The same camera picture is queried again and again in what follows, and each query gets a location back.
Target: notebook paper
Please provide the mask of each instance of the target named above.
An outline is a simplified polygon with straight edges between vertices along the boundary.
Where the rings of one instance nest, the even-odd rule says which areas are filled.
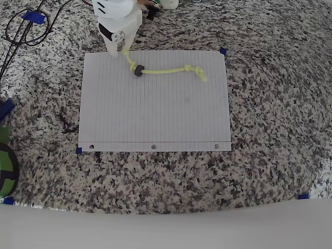
[[[82,151],[231,150],[224,55],[216,51],[130,51],[149,70],[190,64],[194,72],[141,77],[127,59],[86,53],[78,147]]]

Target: wire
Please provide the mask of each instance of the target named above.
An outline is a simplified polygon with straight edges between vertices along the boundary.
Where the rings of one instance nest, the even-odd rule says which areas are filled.
[[[122,54],[127,58],[127,61],[130,64],[130,70],[135,70],[137,68],[136,62],[132,61],[129,57],[129,51],[128,50],[123,50]],[[174,68],[174,69],[168,69],[168,70],[142,70],[141,72],[143,74],[172,74],[172,73],[178,73],[182,71],[193,71],[197,74],[198,77],[203,82],[207,82],[208,77],[204,74],[204,70],[197,66],[197,67],[192,67],[191,65],[184,65],[183,67],[179,68]]]
[[[27,46],[30,46],[30,47],[33,47],[33,46],[37,46],[37,45],[39,45],[40,43],[42,43],[42,42],[46,39],[46,37],[48,36],[48,34],[52,32],[53,25],[54,25],[54,23],[56,22],[56,20],[57,20],[59,14],[60,14],[60,12],[63,10],[63,8],[64,8],[68,3],[70,3],[70,2],[73,1],[73,0],[68,0],[67,2],[65,2],[65,3],[60,7],[60,9],[58,10],[58,12],[57,12],[57,14],[56,14],[56,17],[54,18],[54,20],[53,20],[53,22],[52,22],[51,24],[50,24],[50,18],[49,18],[49,16],[48,16],[44,11],[40,10],[41,7],[42,7],[42,5],[44,4],[45,1],[46,1],[46,0],[42,0],[41,3],[39,4],[38,8],[37,8],[36,10],[32,10],[32,9],[29,9],[29,8],[24,9],[24,10],[22,10],[22,11],[16,13],[16,14],[15,14],[15,15],[9,20],[9,22],[8,22],[8,24],[7,24],[7,26],[6,26],[6,30],[5,30],[5,39],[6,39],[7,41],[10,42],[10,46],[9,46],[8,51],[7,51],[7,54],[6,54],[6,57],[5,57],[4,63],[3,63],[3,65],[2,65],[2,67],[1,67],[1,71],[0,71],[0,81],[1,81],[1,79],[2,79],[2,77],[3,77],[3,75],[4,75],[4,73],[5,73],[5,71],[6,71],[7,67],[8,67],[8,65],[10,64],[10,62],[11,62],[12,59],[13,59],[13,57],[14,57],[15,54],[17,53],[17,50],[19,49],[19,47],[20,47],[21,45],[23,45],[23,44],[25,44],[25,45],[27,45]],[[26,12],[26,11],[30,11],[31,13],[39,13],[39,14],[42,14],[42,15],[44,15],[44,16],[46,17],[46,29],[45,29],[44,33],[43,33],[41,36],[39,36],[39,37],[37,37],[37,38],[35,38],[35,39],[26,40],[26,36],[27,36],[27,34],[29,33],[31,27],[33,26],[33,22],[30,21],[30,22],[28,23],[28,25],[26,26],[25,30],[23,31],[23,34],[22,34],[22,36],[20,37],[19,41],[16,41],[17,38],[18,38],[18,36],[19,36],[19,34],[20,34],[20,32],[21,32],[21,29],[22,29],[22,26],[23,26],[24,22],[26,21],[25,19],[23,19],[22,22],[21,22],[21,24],[20,24],[20,26],[19,26],[19,28],[18,28],[17,31],[16,31],[16,34],[15,34],[14,38],[11,39],[11,38],[9,37],[9,34],[8,34],[9,27],[10,27],[11,23],[13,22],[13,20],[14,20],[15,17],[17,17],[18,15],[20,15],[20,14],[22,14],[23,12]],[[12,54],[10,55],[10,52],[11,52],[11,50],[13,49],[14,46],[15,46],[15,49],[14,49],[14,51],[12,52]]]
[[[92,3],[88,2],[87,0],[82,0],[83,3],[87,4],[87,5],[90,5],[90,6],[93,6]]]

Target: blue object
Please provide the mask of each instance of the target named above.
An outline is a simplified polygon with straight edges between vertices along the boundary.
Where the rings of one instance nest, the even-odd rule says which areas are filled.
[[[7,205],[14,205],[14,203],[15,203],[15,200],[14,200],[14,197],[12,197],[12,196],[6,197],[3,202],[3,204],[7,204]]]
[[[76,154],[78,154],[78,155],[82,154],[82,148],[77,147]]]
[[[222,53],[223,55],[226,55],[227,50],[227,48],[220,47],[220,53]]]
[[[304,195],[299,195],[297,197],[298,200],[304,200],[304,199],[310,199],[310,196],[308,193],[304,194]]]
[[[22,18],[25,20],[28,20],[28,21],[32,21],[37,24],[43,24],[45,21],[45,16],[43,16],[37,12],[31,12],[29,10],[27,11],[27,13],[24,14],[24,16]]]
[[[6,102],[0,106],[0,122],[15,108],[11,99],[7,99]]]

